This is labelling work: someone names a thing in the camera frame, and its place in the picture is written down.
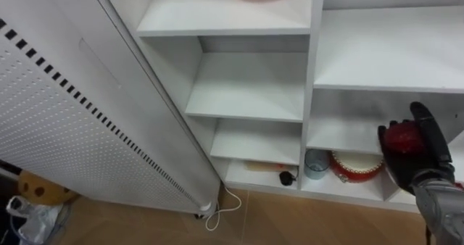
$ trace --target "white shelving unit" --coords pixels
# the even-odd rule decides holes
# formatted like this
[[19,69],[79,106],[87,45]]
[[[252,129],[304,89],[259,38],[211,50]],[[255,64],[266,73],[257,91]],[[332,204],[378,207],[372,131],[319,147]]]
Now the white shelving unit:
[[[307,149],[380,154],[377,127],[410,119],[412,101],[456,143],[464,180],[463,7],[111,1],[227,186],[416,211],[386,173],[365,183],[303,173]],[[298,181],[282,186],[278,173],[248,170],[246,161],[293,165]]]

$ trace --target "red drum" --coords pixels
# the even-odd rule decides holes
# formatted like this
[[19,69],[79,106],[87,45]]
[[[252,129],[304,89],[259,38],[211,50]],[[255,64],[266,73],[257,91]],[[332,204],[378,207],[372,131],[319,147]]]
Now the red drum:
[[382,169],[384,158],[374,154],[331,152],[331,168],[344,183],[362,183],[374,178]]

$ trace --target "brown floor tile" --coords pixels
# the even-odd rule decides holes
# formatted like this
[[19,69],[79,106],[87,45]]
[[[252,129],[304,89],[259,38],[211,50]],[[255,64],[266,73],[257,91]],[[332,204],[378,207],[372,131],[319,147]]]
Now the brown floor tile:
[[100,204],[103,202],[95,201],[84,196],[78,197],[72,203],[72,211],[91,216],[102,216]]
[[53,238],[52,245],[73,245],[104,222],[101,217],[71,212],[65,227]]
[[129,225],[144,225],[139,207],[102,202],[99,204],[102,217]]
[[[217,227],[216,231],[213,232],[206,230],[204,227],[205,220],[197,220],[193,215],[181,214],[188,233],[205,238],[219,238],[224,241],[240,242],[245,220],[248,191],[231,191],[242,200],[242,206],[240,209],[235,212],[221,213],[219,227]],[[219,200],[221,208],[232,208],[238,204],[237,200],[227,194],[224,190],[221,190]],[[216,217],[211,219],[210,227],[216,223],[216,220]]]
[[141,230],[131,240],[117,245],[239,245],[218,238],[179,233],[175,231]]
[[244,243],[420,244],[419,218],[404,212],[250,192]]
[[[80,244],[424,244],[420,215],[349,204],[232,190],[242,208],[206,231],[193,215],[83,199],[53,245]],[[220,193],[221,208],[236,200]]]
[[169,230],[187,233],[188,229],[183,222],[182,213],[162,209],[138,208],[142,220],[148,229]]
[[76,240],[73,245],[118,245],[128,244],[137,234],[139,226],[127,225],[112,220],[104,220],[84,236]]

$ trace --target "small blue container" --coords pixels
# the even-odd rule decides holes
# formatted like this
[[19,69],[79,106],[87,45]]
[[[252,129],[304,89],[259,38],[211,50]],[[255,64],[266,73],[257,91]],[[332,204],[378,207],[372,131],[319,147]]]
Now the small blue container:
[[320,180],[330,165],[328,151],[309,149],[304,154],[304,174],[309,179]]

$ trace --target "shelf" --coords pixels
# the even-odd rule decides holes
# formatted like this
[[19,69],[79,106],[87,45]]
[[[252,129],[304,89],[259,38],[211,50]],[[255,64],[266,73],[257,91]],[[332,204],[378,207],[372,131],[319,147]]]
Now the shelf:
[[152,0],[139,36],[310,33],[312,0]]
[[389,202],[403,203],[403,204],[414,204],[415,197],[412,194],[407,193],[406,191],[400,190],[395,196],[393,196]]
[[303,176],[302,191],[317,194],[383,201],[381,190],[380,175],[364,183],[342,183],[331,170],[320,180]]
[[312,95],[307,148],[380,154],[377,128],[390,120],[412,119],[410,103],[424,103],[444,137],[464,130],[464,96],[386,91],[316,89]]
[[322,117],[313,120],[307,148],[381,154],[377,127],[379,120],[343,120]]
[[[293,175],[297,174],[297,167],[292,171]],[[255,172],[249,171],[245,168],[245,164],[240,160],[232,160],[229,164],[227,176],[225,177],[226,183],[232,184],[247,184],[268,186],[286,189],[297,189],[297,183],[293,182],[291,186],[283,186],[278,177],[279,172]]]
[[301,125],[223,119],[219,122],[211,156],[298,165]]
[[464,93],[464,7],[324,11],[315,88]]
[[303,121],[305,53],[204,54],[186,114]]

